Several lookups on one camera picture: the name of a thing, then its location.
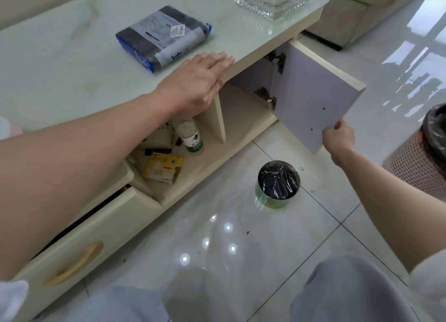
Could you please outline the person's right hand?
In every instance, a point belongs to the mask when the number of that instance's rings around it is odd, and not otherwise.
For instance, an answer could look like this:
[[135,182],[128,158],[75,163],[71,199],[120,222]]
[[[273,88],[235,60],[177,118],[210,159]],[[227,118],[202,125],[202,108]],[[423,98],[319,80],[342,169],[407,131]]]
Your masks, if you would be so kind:
[[322,144],[329,152],[332,161],[336,165],[341,165],[347,151],[354,150],[354,130],[347,122],[340,130],[334,130],[334,127],[325,128],[322,131]]

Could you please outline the person's left hand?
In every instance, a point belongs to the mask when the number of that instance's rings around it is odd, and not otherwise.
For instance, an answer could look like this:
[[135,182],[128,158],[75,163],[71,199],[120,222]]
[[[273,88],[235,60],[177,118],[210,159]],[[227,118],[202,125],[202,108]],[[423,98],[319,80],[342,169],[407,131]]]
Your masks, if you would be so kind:
[[210,105],[210,88],[234,62],[226,52],[197,54],[165,77],[153,94],[168,106],[170,115],[198,115]]

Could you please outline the cream cabinet door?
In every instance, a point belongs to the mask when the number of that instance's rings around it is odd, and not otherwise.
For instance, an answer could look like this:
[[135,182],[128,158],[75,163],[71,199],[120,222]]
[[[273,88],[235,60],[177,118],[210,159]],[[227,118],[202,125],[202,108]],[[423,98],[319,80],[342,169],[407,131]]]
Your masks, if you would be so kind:
[[298,40],[283,47],[282,73],[274,72],[271,96],[277,119],[312,154],[322,131],[332,128],[364,92],[365,83],[338,69]]

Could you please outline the person's left forearm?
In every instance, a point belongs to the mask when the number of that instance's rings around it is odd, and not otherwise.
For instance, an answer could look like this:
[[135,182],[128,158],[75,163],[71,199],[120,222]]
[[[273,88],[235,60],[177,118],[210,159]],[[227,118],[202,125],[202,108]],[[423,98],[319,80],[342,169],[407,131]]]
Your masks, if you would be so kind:
[[116,166],[178,111],[154,91],[0,141],[0,279],[11,280],[75,218]]

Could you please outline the person's right forearm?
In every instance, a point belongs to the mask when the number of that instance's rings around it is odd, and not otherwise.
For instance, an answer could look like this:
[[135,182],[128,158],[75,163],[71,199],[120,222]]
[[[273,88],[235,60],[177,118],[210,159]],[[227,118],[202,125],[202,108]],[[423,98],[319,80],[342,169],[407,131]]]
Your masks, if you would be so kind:
[[351,146],[326,149],[408,273],[446,249],[446,203],[397,178]]

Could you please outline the metal door hinge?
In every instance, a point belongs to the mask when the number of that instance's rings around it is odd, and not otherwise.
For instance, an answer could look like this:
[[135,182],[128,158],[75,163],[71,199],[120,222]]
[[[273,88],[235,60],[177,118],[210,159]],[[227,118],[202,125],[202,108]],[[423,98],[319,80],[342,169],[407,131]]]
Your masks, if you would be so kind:
[[275,111],[277,99],[275,96],[271,96],[269,90],[264,86],[256,89],[254,94],[264,100],[268,105],[271,111]]
[[284,52],[281,52],[280,54],[277,54],[276,50],[273,50],[266,54],[264,56],[266,60],[269,62],[272,62],[277,65],[277,70],[279,74],[283,74],[284,67],[285,67],[285,61],[286,61],[286,54]]

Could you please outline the clear plastic bottle green label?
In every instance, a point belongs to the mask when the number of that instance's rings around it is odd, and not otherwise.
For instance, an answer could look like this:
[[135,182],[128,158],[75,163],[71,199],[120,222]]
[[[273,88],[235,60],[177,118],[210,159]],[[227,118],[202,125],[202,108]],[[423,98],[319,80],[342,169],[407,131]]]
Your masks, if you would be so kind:
[[203,140],[192,117],[175,117],[173,128],[190,153],[199,153],[203,149]]

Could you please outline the small white box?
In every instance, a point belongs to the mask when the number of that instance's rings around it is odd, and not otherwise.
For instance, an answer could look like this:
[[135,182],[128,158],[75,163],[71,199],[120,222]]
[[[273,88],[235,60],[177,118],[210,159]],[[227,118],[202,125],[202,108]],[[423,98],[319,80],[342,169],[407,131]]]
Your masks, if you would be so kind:
[[169,123],[165,123],[151,134],[151,145],[155,149],[171,149],[173,141],[173,129]]

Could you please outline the packet of black bin bags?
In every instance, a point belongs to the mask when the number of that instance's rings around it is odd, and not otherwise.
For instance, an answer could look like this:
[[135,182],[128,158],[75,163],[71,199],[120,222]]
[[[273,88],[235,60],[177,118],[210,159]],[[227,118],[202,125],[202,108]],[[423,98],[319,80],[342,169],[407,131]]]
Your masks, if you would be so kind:
[[205,42],[212,28],[211,24],[166,5],[115,37],[128,54],[155,73]]

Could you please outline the black plastic tin liner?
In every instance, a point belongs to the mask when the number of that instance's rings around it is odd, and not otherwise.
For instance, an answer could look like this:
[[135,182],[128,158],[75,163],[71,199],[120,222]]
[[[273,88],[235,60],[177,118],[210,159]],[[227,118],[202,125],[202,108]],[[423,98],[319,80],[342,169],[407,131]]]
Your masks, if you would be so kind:
[[258,185],[267,197],[285,201],[298,192],[301,181],[297,170],[287,162],[270,161],[259,170]]

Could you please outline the pink mesh waste basket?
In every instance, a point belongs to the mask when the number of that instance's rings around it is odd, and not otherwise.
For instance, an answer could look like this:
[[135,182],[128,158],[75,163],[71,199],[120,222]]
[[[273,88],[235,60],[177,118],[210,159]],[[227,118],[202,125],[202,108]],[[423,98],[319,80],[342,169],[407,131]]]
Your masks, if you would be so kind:
[[419,127],[385,159],[383,168],[426,194],[446,201],[446,180],[423,149],[422,139]]

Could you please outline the small black items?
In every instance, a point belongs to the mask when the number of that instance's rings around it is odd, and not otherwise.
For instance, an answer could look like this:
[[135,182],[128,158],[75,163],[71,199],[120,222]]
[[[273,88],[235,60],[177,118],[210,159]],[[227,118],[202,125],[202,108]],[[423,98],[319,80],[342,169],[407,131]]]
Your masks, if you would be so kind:
[[[181,138],[177,138],[175,142],[175,146],[180,147],[182,145]],[[161,154],[171,154],[172,148],[145,148],[144,149],[144,156],[152,156],[153,153],[161,153]]]

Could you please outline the yellow tissue packet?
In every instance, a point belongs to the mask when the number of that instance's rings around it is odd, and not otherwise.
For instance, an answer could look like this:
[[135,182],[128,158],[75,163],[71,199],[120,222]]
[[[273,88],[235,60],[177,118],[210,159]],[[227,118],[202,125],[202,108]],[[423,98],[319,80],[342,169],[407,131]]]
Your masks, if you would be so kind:
[[181,171],[183,161],[184,159],[181,156],[154,152],[149,157],[142,172],[142,177],[145,180],[174,185]]

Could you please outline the black bin bag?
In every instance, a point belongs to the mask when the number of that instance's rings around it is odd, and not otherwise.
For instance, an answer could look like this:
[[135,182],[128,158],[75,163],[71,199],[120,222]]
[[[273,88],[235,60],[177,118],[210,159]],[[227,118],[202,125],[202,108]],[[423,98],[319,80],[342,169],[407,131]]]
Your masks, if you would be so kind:
[[426,113],[421,131],[423,149],[446,180],[446,102],[435,105]]

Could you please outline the round green metal tin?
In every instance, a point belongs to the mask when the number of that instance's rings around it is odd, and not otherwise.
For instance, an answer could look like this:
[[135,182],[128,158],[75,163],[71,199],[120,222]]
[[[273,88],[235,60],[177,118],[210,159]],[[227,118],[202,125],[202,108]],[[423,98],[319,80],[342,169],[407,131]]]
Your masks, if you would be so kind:
[[255,194],[256,194],[256,198],[259,200],[259,202],[263,206],[273,208],[273,209],[285,207],[291,201],[291,199],[296,195],[295,194],[292,198],[285,200],[285,201],[271,199],[261,192],[259,185],[258,185],[258,177],[257,177],[256,185],[255,185]]

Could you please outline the beige sofa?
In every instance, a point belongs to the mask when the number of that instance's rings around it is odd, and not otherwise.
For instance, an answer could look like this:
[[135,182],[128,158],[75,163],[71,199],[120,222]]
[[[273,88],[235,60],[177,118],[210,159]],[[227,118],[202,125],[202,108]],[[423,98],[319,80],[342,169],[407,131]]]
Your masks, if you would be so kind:
[[305,31],[343,49],[412,1],[329,0]]

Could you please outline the cream marble-top coffee table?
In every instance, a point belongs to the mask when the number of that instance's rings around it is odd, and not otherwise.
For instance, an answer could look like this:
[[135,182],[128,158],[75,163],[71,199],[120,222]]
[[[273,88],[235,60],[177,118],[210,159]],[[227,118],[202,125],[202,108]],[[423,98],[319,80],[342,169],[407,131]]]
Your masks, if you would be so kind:
[[174,147],[184,159],[174,185],[145,182],[133,165],[120,162],[73,223],[130,187],[165,212],[277,120],[254,94],[264,86],[271,95],[278,71],[264,56],[283,52],[284,44],[319,20],[327,3],[310,0],[271,23],[234,0],[72,0],[0,31],[0,115],[33,131],[151,92],[182,58],[152,74],[125,52],[115,34],[165,5],[209,22],[210,37],[188,57],[226,51],[236,62],[224,76],[220,95],[196,117],[204,152],[194,156],[184,145]]

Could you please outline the person's grey trousers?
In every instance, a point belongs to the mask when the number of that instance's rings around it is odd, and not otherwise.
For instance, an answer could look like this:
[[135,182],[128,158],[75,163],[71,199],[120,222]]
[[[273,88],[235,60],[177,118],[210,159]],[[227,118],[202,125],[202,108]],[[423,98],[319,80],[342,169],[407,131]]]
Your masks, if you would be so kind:
[[[98,291],[52,322],[236,322],[231,313],[191,301],[167,303],[160,292],[128,286]],[[289,322],[422,322],[398,287],[354,256],[320,262],[289,307]]]

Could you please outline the cream drawer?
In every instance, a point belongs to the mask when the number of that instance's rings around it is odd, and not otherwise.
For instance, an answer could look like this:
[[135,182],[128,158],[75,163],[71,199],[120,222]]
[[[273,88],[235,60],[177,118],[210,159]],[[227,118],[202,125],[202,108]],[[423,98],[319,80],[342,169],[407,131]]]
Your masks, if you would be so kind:
[[[162,212],[159,202],[130,187],[42,250],[14,277],[14,280],[26,280],[29,291],[13,322],[29,322],[36,317]],[[104,247],[96,259],[69,280],[44,286],[47,280],[68,269],[88,246],[98,241],[104,242]]]

